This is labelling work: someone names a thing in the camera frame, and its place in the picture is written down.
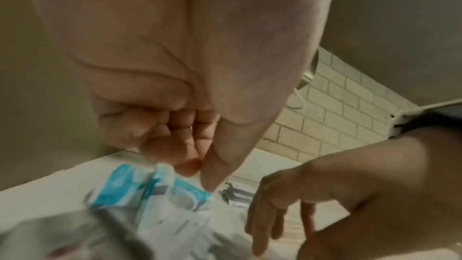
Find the hand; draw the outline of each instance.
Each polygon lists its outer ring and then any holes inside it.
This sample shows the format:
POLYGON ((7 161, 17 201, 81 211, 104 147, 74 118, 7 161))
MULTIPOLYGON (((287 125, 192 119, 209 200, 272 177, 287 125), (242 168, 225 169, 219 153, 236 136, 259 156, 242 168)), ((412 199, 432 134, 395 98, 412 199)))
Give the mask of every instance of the hand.
POLYGON ((300 80, 331 0, 36 0, 105 140, 214 190, 300 80))
POLYGON ((253 252, 283 232, 301 200, 307 240, 298 260, 371 260, 449 247, 462 239, 462 135, 426 128, 317 158, 265 177, 248 214, 253 252), (337 200, 350 216, 314 232, 314 204, 337 200))

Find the beige wall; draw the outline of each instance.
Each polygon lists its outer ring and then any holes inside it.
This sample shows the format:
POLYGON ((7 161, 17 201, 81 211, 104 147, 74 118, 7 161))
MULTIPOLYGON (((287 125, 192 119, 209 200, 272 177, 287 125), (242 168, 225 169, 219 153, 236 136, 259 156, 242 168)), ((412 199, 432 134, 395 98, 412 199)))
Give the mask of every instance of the beige wall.
POLYGON ((0 190, 111 151, 30 1, 0 0, 0 190))
MULTIPOLYGON (((385 139, 391 115, 416 107, 324 49, 307 107, 284 109, 257 148, 300 162, 385 139)), ((292 95, 288 105, 299 101, 292 95)))

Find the ceiling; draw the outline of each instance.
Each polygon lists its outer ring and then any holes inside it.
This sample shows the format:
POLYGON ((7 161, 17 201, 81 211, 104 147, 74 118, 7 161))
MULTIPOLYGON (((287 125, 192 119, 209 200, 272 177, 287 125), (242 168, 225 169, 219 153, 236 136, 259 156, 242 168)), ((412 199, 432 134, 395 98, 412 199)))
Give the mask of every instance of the ceiling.
POLYGON ((462 98, 462 0, 333 0, 321 45, 416 104, 462 98))

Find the cable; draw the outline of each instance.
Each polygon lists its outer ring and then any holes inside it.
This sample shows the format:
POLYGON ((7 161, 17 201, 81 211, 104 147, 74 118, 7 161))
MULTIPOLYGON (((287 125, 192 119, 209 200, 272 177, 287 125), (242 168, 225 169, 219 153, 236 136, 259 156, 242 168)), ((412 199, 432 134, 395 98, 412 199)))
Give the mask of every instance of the cable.
POLYGON ((298 106, 298 107, 291 107, 291 106, 288 106, 288 105, 285 105, 285 106, 288 107, 289 109, 296 109, 296 110, 301 110, 301 109, 305 108, 306 107, 305 100, 303 99, 302 95, 300 94, 300 92, 297 89, 294 89, 294 95, 298 98, 298 100, 300 101, 300 103, 302 105, 298 106))

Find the brick wall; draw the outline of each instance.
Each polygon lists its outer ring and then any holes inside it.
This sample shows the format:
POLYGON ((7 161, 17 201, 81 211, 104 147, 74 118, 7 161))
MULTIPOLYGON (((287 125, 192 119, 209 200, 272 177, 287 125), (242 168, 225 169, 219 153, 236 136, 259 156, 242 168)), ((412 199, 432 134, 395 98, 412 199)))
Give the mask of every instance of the brick wall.
MULTIPOLYGON (((315 78, 300 93, 306 108, 283 109, 257 148, 305 162, 382 141, 391 115, 416 107, 322 48, 315 78)), ((287 104, 299 101, 291 95, 287 104)))

